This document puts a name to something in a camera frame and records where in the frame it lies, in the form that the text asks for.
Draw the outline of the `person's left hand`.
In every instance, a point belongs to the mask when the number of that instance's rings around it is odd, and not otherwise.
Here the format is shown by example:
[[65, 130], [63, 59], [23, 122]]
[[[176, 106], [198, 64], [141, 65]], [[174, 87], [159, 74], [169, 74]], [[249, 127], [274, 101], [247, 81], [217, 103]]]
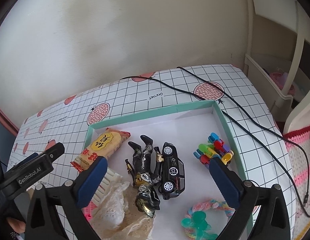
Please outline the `person's left hand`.
[[14, 230], [14, 232], [21, 234], [25, 232], [26, 223], [20, 220], [16, 220], [14, 218], [7, 218], [6, 219], [8, 224]]

